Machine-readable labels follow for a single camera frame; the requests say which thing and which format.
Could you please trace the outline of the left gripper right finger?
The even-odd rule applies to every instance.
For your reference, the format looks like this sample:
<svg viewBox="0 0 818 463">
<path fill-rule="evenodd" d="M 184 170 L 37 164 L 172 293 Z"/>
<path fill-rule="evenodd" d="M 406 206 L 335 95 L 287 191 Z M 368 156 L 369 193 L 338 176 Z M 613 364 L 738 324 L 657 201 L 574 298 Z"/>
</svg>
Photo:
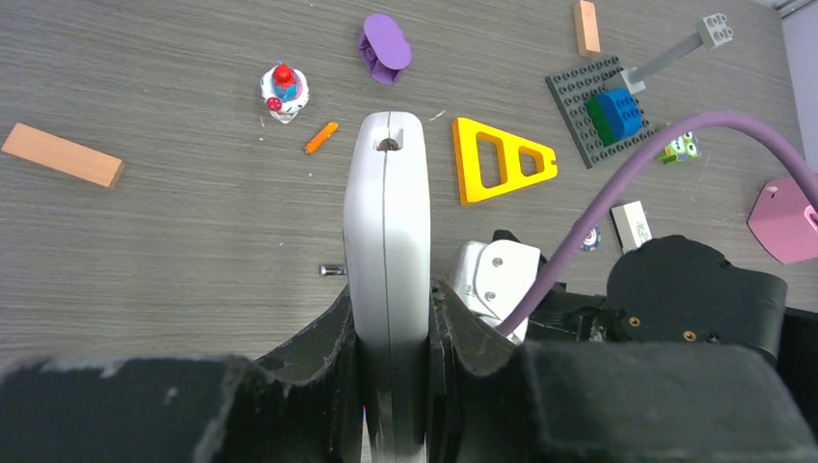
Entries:
<svg viewBox="0 0 818 463">
<path fill-rule="evenodd" d="M 775 370 L 737 346 L 526 341 L 431 289 L 433 462 L 813 462 Z"/>
</svg>

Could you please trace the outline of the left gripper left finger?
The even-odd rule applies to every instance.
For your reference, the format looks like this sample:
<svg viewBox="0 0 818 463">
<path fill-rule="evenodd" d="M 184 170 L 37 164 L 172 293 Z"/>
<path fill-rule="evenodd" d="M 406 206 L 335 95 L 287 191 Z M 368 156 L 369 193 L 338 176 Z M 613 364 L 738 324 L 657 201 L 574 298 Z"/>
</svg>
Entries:
<svg viewBox="0 0 818 463">
<path fill-rule="evenodd" d="M 266 355 L 39 357 L 1 375 L 5 462 L 354 462 L 350 298 Z"/>
</svg>

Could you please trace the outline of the white remote battery cover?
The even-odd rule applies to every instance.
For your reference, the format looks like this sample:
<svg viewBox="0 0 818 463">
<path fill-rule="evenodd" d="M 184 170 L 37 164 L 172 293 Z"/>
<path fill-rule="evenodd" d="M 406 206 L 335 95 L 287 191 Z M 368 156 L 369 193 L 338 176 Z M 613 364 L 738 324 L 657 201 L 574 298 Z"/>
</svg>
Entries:
<svg viewBox="0 0 818 463">
<path fill-rule="evenodd" d="M 641 201 L 615 206 L 611 217 L 623 254 L 639 249 L 653 238 Z"/>
</svg>

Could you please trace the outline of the white remote control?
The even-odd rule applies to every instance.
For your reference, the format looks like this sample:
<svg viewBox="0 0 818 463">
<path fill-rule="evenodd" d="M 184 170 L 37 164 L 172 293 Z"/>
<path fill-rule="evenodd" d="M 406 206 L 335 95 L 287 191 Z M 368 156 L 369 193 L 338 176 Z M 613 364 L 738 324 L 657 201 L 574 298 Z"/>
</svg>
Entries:
<svg viewBox="0 0 818 463">
<path fill-rule="evenodd" d="M 342 225 L 371 458 L 423 462 L 431 226 L 418 117 L 384 111 L 364 119 Z"/>
</svg>

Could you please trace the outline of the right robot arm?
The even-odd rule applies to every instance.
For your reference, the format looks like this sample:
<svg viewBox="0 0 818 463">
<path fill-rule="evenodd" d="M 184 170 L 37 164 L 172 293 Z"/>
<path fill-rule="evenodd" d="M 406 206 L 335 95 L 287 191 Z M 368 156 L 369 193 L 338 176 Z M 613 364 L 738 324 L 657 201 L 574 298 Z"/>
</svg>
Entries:
<svg viewBox="0 0 818 463">
<path fill-rule="evenodd" d="M 557 283 L 532 313 L 538 340 L 735 344 L 792 388 L 817 386 L 817 315 L 787 305 L 776 275 L 733 265 L 682 235 L 654 238 L 613 266 L 603 295 Z"/>
</svg>

